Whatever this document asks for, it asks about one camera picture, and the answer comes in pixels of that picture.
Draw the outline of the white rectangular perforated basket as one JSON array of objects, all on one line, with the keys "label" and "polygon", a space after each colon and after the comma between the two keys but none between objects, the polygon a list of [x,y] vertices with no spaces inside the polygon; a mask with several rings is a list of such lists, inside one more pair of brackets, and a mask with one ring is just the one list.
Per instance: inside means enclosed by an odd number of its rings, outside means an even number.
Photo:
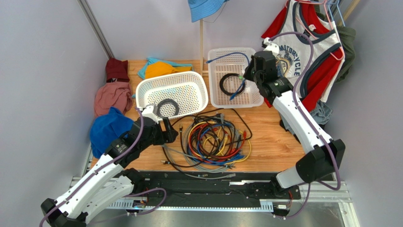
[{"label": "white rectangular perforated basket", "polygon": [[210,102],[216,108],[251,108],[263,104],[255,83],[243,74],[255,50],[250,47],[218,48],[208,52]]}]

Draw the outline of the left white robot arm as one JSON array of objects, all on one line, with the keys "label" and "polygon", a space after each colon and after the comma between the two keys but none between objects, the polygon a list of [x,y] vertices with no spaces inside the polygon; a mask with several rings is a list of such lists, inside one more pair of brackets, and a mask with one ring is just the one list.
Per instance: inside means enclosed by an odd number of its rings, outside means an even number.
[{"label": "left white robot arm", "polygon": [[172,143],[178,132],[167,117],[164,128],[149,117],[140,117],[129,131],[113,140],[96,165],[78,183],[57,199],[41,204],[44,218],[52,227],[86,227],[99,212],[121,197],[144,192],[145,178],[128,164],[149,146]]}]

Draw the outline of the teal cloth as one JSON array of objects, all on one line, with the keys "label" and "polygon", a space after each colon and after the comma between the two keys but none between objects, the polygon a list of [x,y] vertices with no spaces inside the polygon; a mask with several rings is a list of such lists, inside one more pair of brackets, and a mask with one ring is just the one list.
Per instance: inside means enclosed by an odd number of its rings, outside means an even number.
[{"label": "teal cloth", "polygon": [[147,58],[146,64],[143,66],[143,68],[141,68],[141,69],[138,71],[138,73],[137,73],[138,76],[139,76],[140,78],[142,78],[142,79],[145,79],[145,70],[146,70],[146,68],[147,68],[149,65],[151,65],[151,64],[153,64],[153,63],[156,63],[156,62],[159,62],[159,61],[168,63],[168,64],[170,64],[170,65],[172,65],[172,66],[174,66],[174,67],[176,67],[176,66],[192,66],[191,64],[181,64],[181,63],[176,63],[176,62],[173,62],[173,61],[159,60],[159,59],[156,59],[156,58]]}]

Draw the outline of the white oval perforated basket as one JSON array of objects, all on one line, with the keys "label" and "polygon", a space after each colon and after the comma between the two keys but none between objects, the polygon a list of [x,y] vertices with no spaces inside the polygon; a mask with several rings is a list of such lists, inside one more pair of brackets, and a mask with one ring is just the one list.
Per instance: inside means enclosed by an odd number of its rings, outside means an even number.
[{"label": "white oval perforated basket", "polygon": [[186,71],[146,79],[136,87],[136,107],[156,105],[158,118],[179,118],[204,110],[209,102],[202,76]]}]

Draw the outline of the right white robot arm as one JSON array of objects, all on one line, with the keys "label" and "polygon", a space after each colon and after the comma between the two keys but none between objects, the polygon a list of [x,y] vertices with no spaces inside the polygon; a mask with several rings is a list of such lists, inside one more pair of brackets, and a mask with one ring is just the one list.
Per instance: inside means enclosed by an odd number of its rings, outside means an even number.
[{"label": "right white robot arm", "polygon": [[295,166],[271,177],[272,189],[282,192],[295,185],[318,181],[332,173],[339,179],[344,142],[334,140],[327,134],[293,93],[291,83],[277,76],[276,58],[272,52],[256,52],[245,70],[244,78],[254,82],[260,95],[284,117],[305,152]]}]

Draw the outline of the dark red cloth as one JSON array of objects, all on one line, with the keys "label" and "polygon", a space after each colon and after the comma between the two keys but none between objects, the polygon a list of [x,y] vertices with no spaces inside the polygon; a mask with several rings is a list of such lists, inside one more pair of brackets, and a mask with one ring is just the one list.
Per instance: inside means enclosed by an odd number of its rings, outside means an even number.
[{"label": "dark red cloth", "polygon": [[120,61],[115,58],[110,58],[105,66],[106,82],[130,82],[128,77],[128,61]]}]

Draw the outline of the blue cloth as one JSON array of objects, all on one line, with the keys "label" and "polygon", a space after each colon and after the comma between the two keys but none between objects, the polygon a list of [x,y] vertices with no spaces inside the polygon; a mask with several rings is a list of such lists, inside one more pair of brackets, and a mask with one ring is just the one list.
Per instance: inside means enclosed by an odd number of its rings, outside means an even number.
[{"label": "blue cloth", "polygon": [[89,133],[93,156],[99,159],[112,141],[129,131],[133,123],[115,107],[110,107],[107,114],[97,117]]}]

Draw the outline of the aluminium frame post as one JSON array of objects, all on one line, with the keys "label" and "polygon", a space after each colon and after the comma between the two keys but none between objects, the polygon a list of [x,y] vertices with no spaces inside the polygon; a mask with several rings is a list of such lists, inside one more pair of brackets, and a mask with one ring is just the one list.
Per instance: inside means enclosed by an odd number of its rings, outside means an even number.
[{"label": "aluminium frame post", "polygon": [[101,47],[103,48],[105,54],[109,59],[114,58],[114,54],[112,51],[112,48],[110,47],[97,19],[96,16],[91,9],[91,6],[87,0],[77,0],[78,4],[80,5],[85,17],[87,18],[89,24],[91,25],[98,41],[101,44]]}]

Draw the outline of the pink clothes hanger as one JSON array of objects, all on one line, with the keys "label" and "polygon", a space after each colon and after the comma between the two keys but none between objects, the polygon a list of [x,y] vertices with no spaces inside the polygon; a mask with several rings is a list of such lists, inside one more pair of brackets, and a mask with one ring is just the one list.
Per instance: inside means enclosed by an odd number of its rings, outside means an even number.
[{"label": "pink clothes hanger", "polygon": [[[323,2],[317,2],[317,1],[313,1],[313,0],[289,0],[289,4],[294,4],[299,5],[299,9],[302,10],[302,5],[323,5],[323,11],[324,11],[324,18],[321,18],[321,12],[317,12],[314,10],[315,13],[315,17],[318,18],[320,24],[325,27],[327,30],[329,31],[334,31],[335,35],[337,37],[337,41],[340,43],[340,52],[342,53],[340,58],[338,58],[336,55],[334,55],[333,53],[331,53],[331,55],[337,60],[337,61],[341,61],[344,62],[345,60],[345,52],[342,46],[342,41],[340,39],[340,36],[338,34],[338,30],[336,27],[335,22],[333,21],[333,15],[331,12],[328,12],[328,10],[330,10],[330,4],[327,3],[326,0],[324,0]],[[317,37],[314,35],[313,31],[316,29],[315,25],[316,23],[314,23],[313,25],[306,25],[305,22],[303,21],[304,17],[303,17],[303,13],[302,12],[296,12],[296,21],[298,23],[300,23],[300,26],[304,29],[304,32],[307,32],[309,34],[307,40],[311,41],[311,38],[314,38],[315,40],[317,39]]]}]

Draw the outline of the pink cloth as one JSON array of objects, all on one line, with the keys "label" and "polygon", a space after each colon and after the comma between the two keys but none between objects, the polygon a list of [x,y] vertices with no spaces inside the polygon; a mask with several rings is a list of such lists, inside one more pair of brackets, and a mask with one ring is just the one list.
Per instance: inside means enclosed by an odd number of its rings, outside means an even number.
[{"label": "pink cloth", "polygon": [[129,82],[109,82],[96,93],[94,100],[95,117],[109,113],[111,107],[125,114],[133,106],[132,89]]}]

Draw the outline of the blue bucket hat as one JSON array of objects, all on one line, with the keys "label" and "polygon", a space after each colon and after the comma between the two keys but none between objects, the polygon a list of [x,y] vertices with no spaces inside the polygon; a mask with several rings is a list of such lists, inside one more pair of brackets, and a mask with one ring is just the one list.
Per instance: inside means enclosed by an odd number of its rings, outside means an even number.
[{"label": "blue bucket hat", "polygon": [[227,0],[187,0],[191,22],[202,20],[215,14],[227,3]]}]

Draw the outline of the denim jeans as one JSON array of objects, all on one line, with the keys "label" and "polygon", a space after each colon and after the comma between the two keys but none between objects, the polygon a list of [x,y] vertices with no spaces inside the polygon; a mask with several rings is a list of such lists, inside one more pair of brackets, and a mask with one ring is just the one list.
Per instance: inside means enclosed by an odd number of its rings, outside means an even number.
[{"label": "denim jeans", "polygon": [[317,124],[326,125],[333,114],[333,110],[325,102],[318,101],[310,114]]}]

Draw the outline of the black garment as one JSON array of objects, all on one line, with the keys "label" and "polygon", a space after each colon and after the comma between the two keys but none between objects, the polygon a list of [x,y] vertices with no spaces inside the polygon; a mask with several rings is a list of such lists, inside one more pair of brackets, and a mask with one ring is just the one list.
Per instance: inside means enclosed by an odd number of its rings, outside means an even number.
[{"label": "black garment", "polygon": [[293,131],[292,127],[290,124],[285,120],[285,118],[280,114],[280,126],[285,130],[290,132],[292,135],[295,135],[295,132]]}]

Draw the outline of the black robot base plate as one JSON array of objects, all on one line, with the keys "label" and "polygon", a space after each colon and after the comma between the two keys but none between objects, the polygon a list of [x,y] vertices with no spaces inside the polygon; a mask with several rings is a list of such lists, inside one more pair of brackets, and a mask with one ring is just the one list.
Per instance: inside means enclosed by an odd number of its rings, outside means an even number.
[{"label": "black robot base plate", "polygon": [[270,189],[269,172],[235,172],[215,174],[210,179],[197,179],[175,171],[141,171],[144,180],[143,189],[163,188],[167,192],[165,201],[170,205],[230,205],[237,203],[255,204],[258,200],[288,202],[299,200],[301,194],[298,186],[287,189],[274,196]]}]

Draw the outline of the orange cloth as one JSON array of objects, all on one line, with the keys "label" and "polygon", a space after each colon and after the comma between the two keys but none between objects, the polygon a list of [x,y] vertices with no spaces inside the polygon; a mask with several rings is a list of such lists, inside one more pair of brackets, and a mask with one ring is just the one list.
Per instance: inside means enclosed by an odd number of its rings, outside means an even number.
[{"label": "orange cloth", "polygon": [[193,69],[192,66],[172,66],[165,62],[156,62],[149,65],[145,70],[145,79],[155,78],[159,76],[191,71]]}]

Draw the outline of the olive green garment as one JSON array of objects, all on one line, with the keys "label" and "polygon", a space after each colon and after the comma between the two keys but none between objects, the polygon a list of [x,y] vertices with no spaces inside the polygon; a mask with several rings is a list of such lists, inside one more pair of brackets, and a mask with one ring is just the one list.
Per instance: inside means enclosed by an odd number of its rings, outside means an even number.
[{"label": "olive green garment", "polygon": [[305,88],[312,91],[315,88],[331,87],[334,82],[338,83],[345,80],[356,57],[353,45],[356,30],[350,27],[336,26],[345,52],[344,62],[337,61],[331,55],[333,53],[340,58],[342,54],[335,32],[327,30],[320,24],[318,18],[315,17],[314,9],[304,9],[301,12],[306,25],[316,23],[316,29],[313,33],[317,37],[316,40],[311,38],[314,54],[309,69],[302,80]]}]

